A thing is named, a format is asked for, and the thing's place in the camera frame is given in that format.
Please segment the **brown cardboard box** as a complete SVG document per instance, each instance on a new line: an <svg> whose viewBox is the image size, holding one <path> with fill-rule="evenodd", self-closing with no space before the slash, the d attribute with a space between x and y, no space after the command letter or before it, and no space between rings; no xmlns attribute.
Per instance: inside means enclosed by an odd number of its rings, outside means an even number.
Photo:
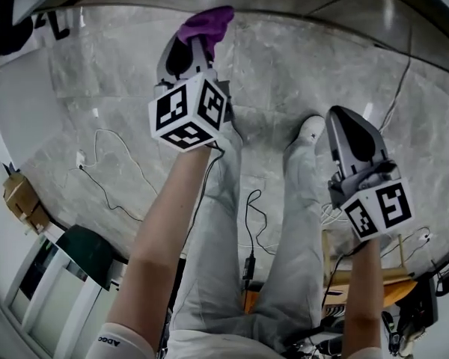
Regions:
<svg viewBox="0 0 449 359"><path fill-rule="evenodd" d="M28 179L20 173L13 173L4 181L3 187L3 199L8 209L37 235L41 234L50 220Z"/></svg>

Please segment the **person's right white shoe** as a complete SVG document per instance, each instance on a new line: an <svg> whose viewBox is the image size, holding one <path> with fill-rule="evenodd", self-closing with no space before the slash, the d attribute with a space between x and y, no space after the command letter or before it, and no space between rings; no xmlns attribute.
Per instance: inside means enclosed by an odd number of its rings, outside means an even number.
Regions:
<svg viewBox="0 0 449 359"><path fill-rule="evenodd" d="M315 145L326 127L325 119L319 115L308 117L299 130L298 139L306 144Z"/></svg>

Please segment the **purple cloth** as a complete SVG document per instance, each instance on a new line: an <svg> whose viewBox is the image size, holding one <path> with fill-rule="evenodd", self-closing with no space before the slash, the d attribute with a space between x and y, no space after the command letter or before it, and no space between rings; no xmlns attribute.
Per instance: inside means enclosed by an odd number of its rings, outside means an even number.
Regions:
<svg viewBox="0 0 449 359"><path fill-rule="evenodd" d="M215 45L224 39L227 26L233 18L234 8L229 5L196 13L180 26L177 31L177 38L182 43L186 43L193 37L202 36L205 50L213 61L215 59Z"/></svg>

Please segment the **person's right forearm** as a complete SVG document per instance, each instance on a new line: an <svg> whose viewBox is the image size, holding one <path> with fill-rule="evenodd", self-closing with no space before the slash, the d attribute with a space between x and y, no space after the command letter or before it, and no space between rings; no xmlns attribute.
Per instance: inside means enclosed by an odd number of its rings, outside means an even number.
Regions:
<svg viewBox="0 0 449 359"><path fill-rule="evenodd" d="M379 321L384 305L381 241L371 239L352 256L346 325Z"/></svg>

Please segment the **person's white shirt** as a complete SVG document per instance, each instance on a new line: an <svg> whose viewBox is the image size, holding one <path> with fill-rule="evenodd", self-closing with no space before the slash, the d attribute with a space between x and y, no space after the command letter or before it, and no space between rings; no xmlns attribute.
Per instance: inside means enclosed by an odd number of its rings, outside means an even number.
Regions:
<svg viewBox="0 0 449 359"><path fill-rule="evenodd" d="M172 331L164 359L285 359L270 347L231 334ZM145 338L132 329L105 323L85 359L157 359Z"/></svg>

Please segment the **black power adapter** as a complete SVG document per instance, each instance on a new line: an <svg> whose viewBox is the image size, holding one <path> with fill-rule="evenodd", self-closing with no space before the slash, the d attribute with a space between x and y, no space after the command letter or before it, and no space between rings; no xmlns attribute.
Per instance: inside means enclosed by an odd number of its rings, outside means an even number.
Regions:
<svg viewBox="0 0 449 359"><path fill-rule="evenodd" d="M243 275L242 275L242 279L244 281L251 281L253 279L254 276L254 268L255 268L255 262L256 259L254 257L253 254L250 254L246 259L245 259L245 264L244 264L244 269L243 269Z"/></svg>

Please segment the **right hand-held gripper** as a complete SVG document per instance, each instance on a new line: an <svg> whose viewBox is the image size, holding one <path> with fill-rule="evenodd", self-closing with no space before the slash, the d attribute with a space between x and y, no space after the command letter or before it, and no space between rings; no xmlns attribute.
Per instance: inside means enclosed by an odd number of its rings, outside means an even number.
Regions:
<svg viewBox="0 0 449 359"><path fill-rule="evenodd" d="M409 182L394 161L386 160L388 152L378 129L338 105L329 109L326 128L332 159L345 178L335 174L328 182L332 206L343 211L356 238L366 242L411 224L414 206Z"/></svg>

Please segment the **person's grey trousers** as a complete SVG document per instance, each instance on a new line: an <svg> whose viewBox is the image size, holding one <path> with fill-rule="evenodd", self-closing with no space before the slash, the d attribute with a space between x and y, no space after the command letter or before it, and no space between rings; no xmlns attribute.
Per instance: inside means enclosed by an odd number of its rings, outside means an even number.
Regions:
<svg viewBox="0 0 449 359"><path fill-rule="evenodd" d="M242 140L230 128L218 141L186 258L171 330L235 334L280 349L321 321L323 251L315 141L299 136L284 153L284 217L269 276L252 313L240 301L237 214Z"/></svg>

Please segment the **large orange cushion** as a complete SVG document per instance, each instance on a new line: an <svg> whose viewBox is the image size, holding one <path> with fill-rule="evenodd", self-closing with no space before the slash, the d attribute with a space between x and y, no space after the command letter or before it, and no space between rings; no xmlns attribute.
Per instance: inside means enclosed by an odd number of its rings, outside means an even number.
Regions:
<svg viewBox="0 0 449 359"><path fill-rule="evenodd" d="M390 307L405 298L417 285L415 280L405 280L384 285L383 307Z"/></svg>

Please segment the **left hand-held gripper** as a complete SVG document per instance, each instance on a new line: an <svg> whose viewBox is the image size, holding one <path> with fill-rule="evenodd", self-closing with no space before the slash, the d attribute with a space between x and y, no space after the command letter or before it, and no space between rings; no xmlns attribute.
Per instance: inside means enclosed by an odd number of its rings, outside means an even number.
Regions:
<svg viewBox="0 0 449 359"><path fill-rule="evenodd" d="M233 119L230 82L216 71L201 38L185 45L172 37L157 65L158 84L148 104L150 135L179 152L214 142Z"/></svg>

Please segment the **person's left forearm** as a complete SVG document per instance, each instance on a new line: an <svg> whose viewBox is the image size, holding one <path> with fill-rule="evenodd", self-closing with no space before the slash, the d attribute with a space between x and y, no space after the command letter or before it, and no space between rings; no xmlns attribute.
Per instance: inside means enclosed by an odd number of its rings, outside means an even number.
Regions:
<svg viewBox="0 0 449 359"><path fill-rule="evenodd" d="M140 225L126 270L128 274L156 268L175 270L211 151L211 147L199 147L175 159L165 184Z"/></svg>

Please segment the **dark green bin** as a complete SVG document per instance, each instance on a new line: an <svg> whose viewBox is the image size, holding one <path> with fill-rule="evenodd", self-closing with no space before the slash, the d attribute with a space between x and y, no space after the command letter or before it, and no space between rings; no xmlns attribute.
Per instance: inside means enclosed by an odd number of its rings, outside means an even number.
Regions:
<svg viewBox="0 0 449 359"><path fill-rule="evenodd" d="M75 224L58 238L56 245L96 284L109 290L114 249L101 235Z"/></svg>

